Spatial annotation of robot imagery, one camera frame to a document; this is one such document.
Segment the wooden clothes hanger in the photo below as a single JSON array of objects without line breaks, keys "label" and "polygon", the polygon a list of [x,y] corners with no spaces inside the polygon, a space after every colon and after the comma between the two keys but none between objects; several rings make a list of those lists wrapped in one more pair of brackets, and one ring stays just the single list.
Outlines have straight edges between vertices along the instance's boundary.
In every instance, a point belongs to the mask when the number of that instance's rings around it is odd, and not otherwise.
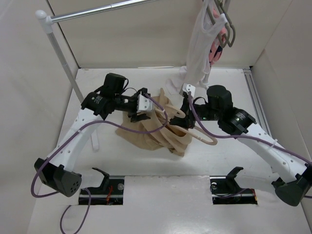
[{"label": "wooden clothes hanger", "polygon": [[[162,117],[165,117],[164,113],[165,113],[166,108],[170,111],[168,117],[172,117],[172,118],[173,117],[185,118],[185,116],[186,116],[185,113],[182,110],[177,109],[173,105],[169,105],[169,104],[165,105],[163,111],[160,108],[156,107],[155,108],[155,112],[160,114]],[[185,135],[190,135],[192,138],[195,138],[198,141],[201,141],[202,143],[204,143],[206,145],[215,146],[218,143],[218,141],[217,141],[217,139],[215,137],[205,133],[202,129],[200,129],[197,126],[195,126],[194,129],[196,131],[202,133],[203,135],[207,136],[210,139],[210,141],[207,140],[207,139],[202,138],[201,136],[196,135],[193,132],[190,132],[189,130],[187,130],[185,128],[182,128],[182,127],[179,127],[179,126],[176,126],[176,125],[168,124],[168,129],[170,129],[171,132],[175,133],[179,137],[181,136],[182,133],[185,134]]]}]

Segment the beige t shirt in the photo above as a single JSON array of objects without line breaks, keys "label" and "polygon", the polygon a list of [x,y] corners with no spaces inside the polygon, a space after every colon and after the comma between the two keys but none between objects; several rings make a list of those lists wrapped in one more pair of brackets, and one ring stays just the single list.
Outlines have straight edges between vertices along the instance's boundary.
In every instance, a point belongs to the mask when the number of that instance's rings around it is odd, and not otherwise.
[{"label": "beige t shirt", "polygon": [[128,118],[128,114],[123,112],[121,126],[138,131],[138,133],[118,128],[115,131],[116,135],[140,149],[154,151],[167,148],[175,155],[184,156],[188,145],[192,142],[192,136],[170,124],[157,132],[149,134],[149,131],[161,127],[166,119],[164,112],[156,105],[154,110],[148,113],[148,117],[150,119],[132,123]]}]

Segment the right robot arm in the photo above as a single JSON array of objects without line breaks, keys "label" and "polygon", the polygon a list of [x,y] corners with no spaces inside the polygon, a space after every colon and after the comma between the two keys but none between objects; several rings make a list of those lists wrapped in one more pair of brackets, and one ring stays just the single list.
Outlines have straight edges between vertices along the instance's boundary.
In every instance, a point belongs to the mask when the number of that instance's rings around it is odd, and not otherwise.
[{"label": "right robot arm", "polygon": [[212,194],[229,198],[247,189],[276,194],[284,203],[297,206],[312,187],[312,163],[285,149],[266,133],[248,112],[234,107],[232,94],[222,85],[207,89],[207,101],[196,104],[195,87],[184,83],[181,88],[183,104],[181,117],[170,120],[171,125],[185,129],[199,127],[211,138],[238,140],[260,156],[271,168],[266,174],[242,173],[234,167],[227,175],[212,181]]}]

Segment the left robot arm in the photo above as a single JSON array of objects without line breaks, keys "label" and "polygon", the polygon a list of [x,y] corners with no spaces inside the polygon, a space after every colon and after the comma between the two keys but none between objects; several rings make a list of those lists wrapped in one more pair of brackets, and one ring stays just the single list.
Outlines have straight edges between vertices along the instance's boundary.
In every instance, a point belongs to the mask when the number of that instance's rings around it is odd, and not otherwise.
[{"label": "left robot arm", "polygon": [[127,112],[132,122],[148,119],[145,111],[151,111],[153,103],[146,98],[147,88],[139,89],[132,96],[125,96],[123,93],[128,83],[126,77],[108,73],[103,85],[86,96],[60,144],[46,159],[38,158],[35,162],[36,176],[42,184],[66,197],[85,188],[93,188],[100,194],[107,191],[109,175],[106,172],[98,168],[75,172],[74,167],[92,133],[112,112]]}]

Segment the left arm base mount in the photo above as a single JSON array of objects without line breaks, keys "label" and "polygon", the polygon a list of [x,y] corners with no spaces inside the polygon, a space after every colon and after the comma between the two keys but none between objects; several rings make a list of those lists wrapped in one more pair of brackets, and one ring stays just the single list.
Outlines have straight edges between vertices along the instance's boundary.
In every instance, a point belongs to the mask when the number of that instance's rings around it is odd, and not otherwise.
[{"label": "left arm base mount", "polygon": [[123,205],[124,182],[124,176],[112,176],[108,185],[103,188],[88,188],[91,193],[91,205]]}]

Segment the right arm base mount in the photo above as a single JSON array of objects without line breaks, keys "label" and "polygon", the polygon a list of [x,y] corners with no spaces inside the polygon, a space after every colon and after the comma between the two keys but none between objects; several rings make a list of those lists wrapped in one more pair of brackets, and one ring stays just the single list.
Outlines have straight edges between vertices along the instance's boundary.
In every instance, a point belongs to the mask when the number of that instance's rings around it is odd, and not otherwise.
[{"label": "right arm base mount", "polygon": [[225,176],[210,177],[210,192],[214,205],[257,205],[254,189],[243,189],[233,179]]}]

